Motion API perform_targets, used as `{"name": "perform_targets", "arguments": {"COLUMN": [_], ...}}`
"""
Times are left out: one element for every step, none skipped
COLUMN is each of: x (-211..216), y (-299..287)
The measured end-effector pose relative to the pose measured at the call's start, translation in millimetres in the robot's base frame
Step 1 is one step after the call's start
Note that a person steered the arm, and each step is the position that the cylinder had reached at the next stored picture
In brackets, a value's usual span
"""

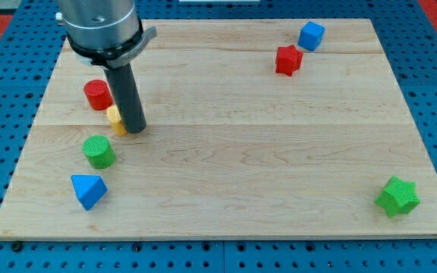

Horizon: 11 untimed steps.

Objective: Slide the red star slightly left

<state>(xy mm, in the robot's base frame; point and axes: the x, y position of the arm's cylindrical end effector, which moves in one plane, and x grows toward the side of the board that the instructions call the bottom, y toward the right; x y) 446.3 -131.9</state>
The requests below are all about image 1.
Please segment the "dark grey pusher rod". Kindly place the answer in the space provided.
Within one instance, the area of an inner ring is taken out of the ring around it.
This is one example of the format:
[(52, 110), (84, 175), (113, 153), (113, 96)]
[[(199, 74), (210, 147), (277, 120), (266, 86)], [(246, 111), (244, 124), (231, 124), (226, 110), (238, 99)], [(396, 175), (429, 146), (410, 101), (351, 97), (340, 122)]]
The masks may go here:
[(139, 133), (146, 128), (146, 118), (130, 64), (104, 70), (124, 128)]

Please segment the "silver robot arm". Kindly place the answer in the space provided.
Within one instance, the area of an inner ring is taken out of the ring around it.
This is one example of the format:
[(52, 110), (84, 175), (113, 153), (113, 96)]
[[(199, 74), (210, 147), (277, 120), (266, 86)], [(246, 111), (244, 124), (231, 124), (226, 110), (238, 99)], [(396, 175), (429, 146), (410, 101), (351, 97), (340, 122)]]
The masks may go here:
[(146, 118), (130, 63), (157, 37), (156, 27), (143, 27), (133, 0), (56, 3), (55, 19), (64, 26), (71, 48), (83, 63), (104, 70), (126, 131), (143, 131)]

